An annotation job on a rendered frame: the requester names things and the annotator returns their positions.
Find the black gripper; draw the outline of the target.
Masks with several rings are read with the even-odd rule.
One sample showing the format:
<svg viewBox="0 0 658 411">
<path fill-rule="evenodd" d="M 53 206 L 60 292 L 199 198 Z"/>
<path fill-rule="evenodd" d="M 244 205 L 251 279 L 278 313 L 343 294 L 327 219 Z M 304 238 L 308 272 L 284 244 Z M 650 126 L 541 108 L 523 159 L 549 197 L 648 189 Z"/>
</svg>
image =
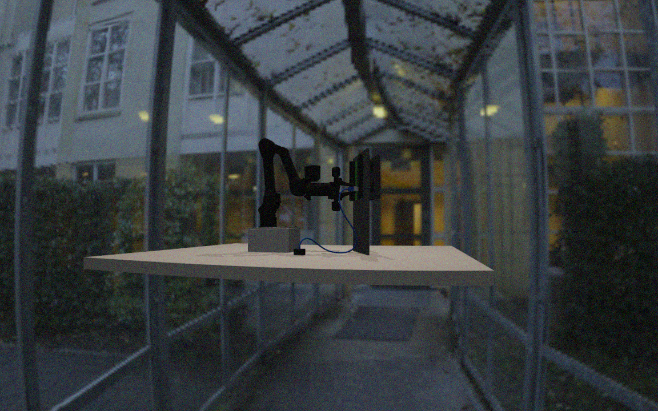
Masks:
<svg viewBox="0 0 658 411">
<path fill-rule="evenodd" d="M 319 184 L 319 195 L 320 196 L 334 196 L 334 202 L 332 202 L 332 211 L 340 211 L 339 206 L 339 185 L 341 186 L 350 186 L 354 187 L 354 184 L 348 184 L 344 182 L 340 176 L 340 167 L 332 167 L 332 177 L 334 177 L 334 183 L 320 183 Z M 351 192 L 342 192 L 340 194 L 340 200 L 347 195 L 354 194 L 356 191 Z"/>
</svg>

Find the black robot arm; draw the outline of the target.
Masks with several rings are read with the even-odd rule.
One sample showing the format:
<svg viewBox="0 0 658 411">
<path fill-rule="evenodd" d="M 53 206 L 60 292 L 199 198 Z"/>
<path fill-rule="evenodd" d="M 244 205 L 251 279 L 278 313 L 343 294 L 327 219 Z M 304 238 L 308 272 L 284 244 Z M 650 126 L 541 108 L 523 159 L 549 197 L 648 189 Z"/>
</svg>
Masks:
<svg viewBox="0 0 658 411">
<path fill-rule="evenodd" d="M 263 157 L 264 181 L 266 182 L 266 193 L 263 197 L 263 205 L 258 209 L 260 227 L 277 227 L 276 226 L 276 209 L 281 203 L 281 194 L 276 193 L 276 180 L 274 175 L 274 158 L 275 153 L 281 156 L 284 163 L 284 169 L 289 178 L 291 194 L 297 197 L 303 197 L 311 200 L 312 196 L 319 195 L 320 166 L 304 167 L 305 179 L 300 179 L 296 172 L 294 164 L 289 156 L 289 150 L 285 147 L 278 146 L 269 139 L 259 141 L 259 152 Z M 263 214 L 261 214 L 263 213 Z"/>
</svg>

